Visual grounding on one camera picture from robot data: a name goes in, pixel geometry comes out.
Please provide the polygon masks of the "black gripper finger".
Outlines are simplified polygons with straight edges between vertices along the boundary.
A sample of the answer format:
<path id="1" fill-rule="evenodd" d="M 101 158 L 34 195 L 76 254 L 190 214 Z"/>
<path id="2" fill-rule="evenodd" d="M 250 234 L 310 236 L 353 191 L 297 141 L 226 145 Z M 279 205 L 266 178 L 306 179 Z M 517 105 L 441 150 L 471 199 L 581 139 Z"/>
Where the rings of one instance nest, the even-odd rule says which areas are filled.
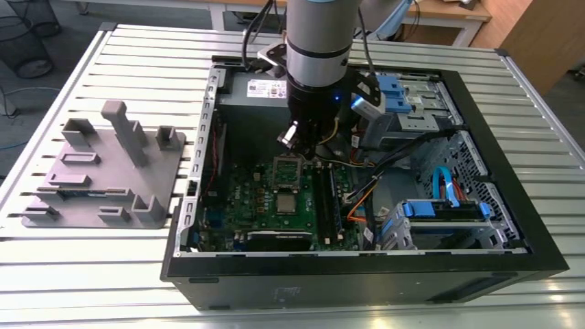
<path id="1" fill-rule="evenodd" d="M 302 140 L 303 140 L 303 129 L 297 121 L 289 123 L 289 127 L 277 137 L 277 141 L 287 150 L 301 151 L 302 150 Z"/>
<path id="2" fill-rule="evenodd" d="M 302 149 L 302 156 L 305 160 L 311 160 L 315 155 L 315 148 L 323 145 L 335 136 L 335 119 L 331 121 L 314 121 L 310 123 L 306 138 L 303 140 L 305 146 Z"/>

